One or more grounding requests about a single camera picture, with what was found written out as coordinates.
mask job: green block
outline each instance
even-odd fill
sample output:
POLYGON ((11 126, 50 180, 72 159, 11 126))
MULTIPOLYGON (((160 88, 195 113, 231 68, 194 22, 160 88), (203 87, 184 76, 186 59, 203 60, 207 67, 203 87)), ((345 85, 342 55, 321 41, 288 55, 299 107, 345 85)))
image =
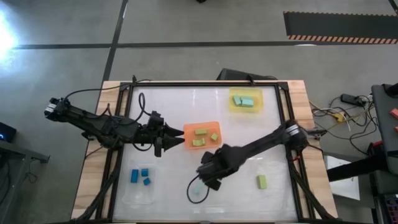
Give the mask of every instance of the green block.
POLYGON ((242 101, 241 98, 239 96, 234 96, 234 103, 236 106, 241 106, 242 105, 242 101))
POLYGON ((210 136, 210 138, 211 138, 212 140, 214 140, 214 141, 217 141, 218 135, 217 135, 216 133, 214 133, 214 134, 212 134, 212 135, 210 136))
POLYGON ((251 96, 241 96, 241 100, 251 100, 251 101, 253 101, 253 97, 251 97, 251 96))
POLYGON ((199 139, 199 140, 192 140, 192 144, 195 147, 198 146, 204 146, 206 144, 205 139, 199 139))
POLYGON ((267 188, 267 180, 265 175, 258 175, 257 176, 257 184, 259 189, 266 189, 267 188))
POLYGON ((242 106, 243 107, 253 107, 254 106, 254 101, 253 100, 244 99, 244 100, 242 100, 242 106))
POLYGON ((196 129, 195 130, 195 134, 199 135, 199 134, 207 134, 207 129, 203 128, 203 129, 196 129))

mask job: yellow-black striped tape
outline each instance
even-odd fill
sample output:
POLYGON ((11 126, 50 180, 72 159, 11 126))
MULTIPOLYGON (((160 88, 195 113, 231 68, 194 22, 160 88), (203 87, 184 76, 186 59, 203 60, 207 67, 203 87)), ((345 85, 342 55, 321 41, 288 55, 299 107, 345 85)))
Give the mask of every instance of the yellow-black striped tape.
POLYGON ((337 12, 297 12, 297 11, 284 11, 284 13, 307 13, 307 14, 328 14, 328 15, 347 15, 347 16, 392 16, 392 17, 398 17, 396 14, 366 14, 366 13, 337 13, 337 12))
POLYGON ((355 44, 396 44, 397 39, 365 38, 365 37, 330 37, 316 35, 288 35, 289 40, 311 40, 324 42, 343 42, 355 44))

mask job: gray floor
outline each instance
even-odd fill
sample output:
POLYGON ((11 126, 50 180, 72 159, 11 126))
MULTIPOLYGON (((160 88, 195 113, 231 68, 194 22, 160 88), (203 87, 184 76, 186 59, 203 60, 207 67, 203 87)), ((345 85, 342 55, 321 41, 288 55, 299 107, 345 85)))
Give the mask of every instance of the gray floor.
MULTIPOLYGON (((122 0, 9 0, 0 2, 0 34, 17 44, 109 44, 122 0)), ((129 0, 120 43, 287 40, 282 11, 393 14, 387 0, 129 0)), ((25 183, 15 223, 68 220, 87 142, 81 131, 48 121, 51 97, 101 85, 108 49, 11 50, 0 55, 0 121, 18 129, 16 143, 51 154, 45 166, 32 165, 36 184, 25 183)), ((397 82, 396 45, 118 49, 110 80, 214 80, 222 68, 279 79, 304 79, 319 106, 340 95, 368 95, 371 85, 397 82)), ((93 111, 98 93, 71 97, 93 111)), ((328 118, 317 119, 324 126, 328 118)), ((348 136, 344 125, 333 131, 348 136)), ((355 143, 365 149, 372 134, 355 143)), ((331 136, 322 148, 361 157, 348 142, 331 136)), ((347 221, 371 222, 368 178, 361 178, 360 202, 336 197, 347 221)))

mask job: yellow-green block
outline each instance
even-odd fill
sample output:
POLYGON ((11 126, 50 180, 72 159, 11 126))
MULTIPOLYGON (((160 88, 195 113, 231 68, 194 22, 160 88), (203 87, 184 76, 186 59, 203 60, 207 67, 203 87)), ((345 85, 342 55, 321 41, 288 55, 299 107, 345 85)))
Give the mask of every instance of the yellow-green block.
POLYGON ((203 129, 196 129, 195 130, 195 134, 199 135, 199 134, 207 134, 207 129, 203 128, 203 129))
POLYGON ((195 147, 198 146, 204 146, 206 144, 205 139, 199 139, 199 140, 192 140, 192 144, 195 147))
POLYGON ((212 135, 210 136, 210 138, 211 138, 213 141, 217 141, 218 135, 217 135, 216 133, 214 133, 214 134, 212 134, 212 135))
POLYGON ((265 175, 258 175, 257 176, 257 184, 259 189, 266 189, 267 188, 267 180, 265 175))

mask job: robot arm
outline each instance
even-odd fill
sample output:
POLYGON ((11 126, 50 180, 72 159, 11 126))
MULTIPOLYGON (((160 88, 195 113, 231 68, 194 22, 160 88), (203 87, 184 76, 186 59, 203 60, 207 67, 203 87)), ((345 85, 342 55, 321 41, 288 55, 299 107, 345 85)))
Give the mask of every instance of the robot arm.
POLYGON ((213 154, 205 152, 202 165, 197 169, 199 178, 213 190, 220 188, 220 179, 239 170, 239 167, 252 156, 276 145, 284 144, 291 149, 302 151, 308 146, 306 135, 295 121, 287 121, 274 132, 242 147, 224 144, 213 154))
POLYGON ((96 138, 108 149, 120 148, 123 143, 153 144, 155 156, 161 157, 162 149, 166 151, 184 142, 183 138, 176 138, 184 132, 169 127, 156 111, 152 111, 148 123, 142 125, 130 118, 95 115, 72 106, 67 99, 52 98, 44 115, 49 120, 67 122, 84 130, 83 137, 96 138))

